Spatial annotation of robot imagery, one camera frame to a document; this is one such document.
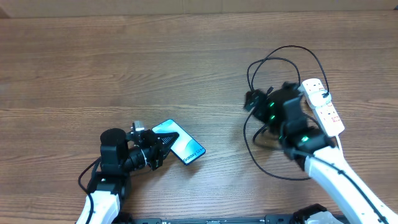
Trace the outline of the Samsung Galaxy smartphone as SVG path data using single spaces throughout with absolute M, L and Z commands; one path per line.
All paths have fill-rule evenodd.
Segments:
M 171 151 L 185 164 L 189 165 L 193 161 L 205 154 L 206 149 L 189 135 L 178 123 L 168 119 L 163 123 L 152 128 L 155 133 L 177 132 L 179 137 L 173 143 Z

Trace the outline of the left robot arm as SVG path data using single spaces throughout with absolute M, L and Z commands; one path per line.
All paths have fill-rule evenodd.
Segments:
M 121 209 L 132 189 L 131 172 L 162 166 L 179 133 L 155 133 L 132 127 L 130 132 L 108 129 L 100 136 L 101 156 L 78 177 L 86 193 L 78 224 L 134 223 Z

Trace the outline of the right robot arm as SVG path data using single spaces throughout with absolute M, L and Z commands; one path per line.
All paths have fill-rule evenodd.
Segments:
M 344 127 L 320 80 L 250 90 L 244 109 L 278 136 L 284 154 L 325 190 L 350 223 L 397 223 L 397 214 L 361 180 L 333 142 Z

